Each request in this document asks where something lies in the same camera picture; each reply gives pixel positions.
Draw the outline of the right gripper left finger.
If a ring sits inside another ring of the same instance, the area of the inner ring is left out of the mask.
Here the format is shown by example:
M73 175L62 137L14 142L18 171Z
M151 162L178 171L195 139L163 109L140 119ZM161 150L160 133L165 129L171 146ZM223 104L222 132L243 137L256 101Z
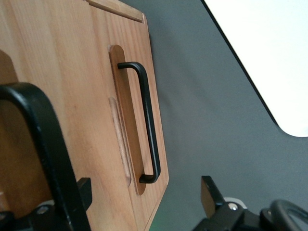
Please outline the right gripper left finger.
M81 178L77 181L77 186L83 205L83 210L86 212L92 204L92 187L90 178Z

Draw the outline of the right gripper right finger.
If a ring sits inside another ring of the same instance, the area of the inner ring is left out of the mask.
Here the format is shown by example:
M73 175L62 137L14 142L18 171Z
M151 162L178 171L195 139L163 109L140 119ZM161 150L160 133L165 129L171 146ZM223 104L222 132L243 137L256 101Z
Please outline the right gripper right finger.
M201 177L201 203L206 217L211 218L225 200L210 176Z

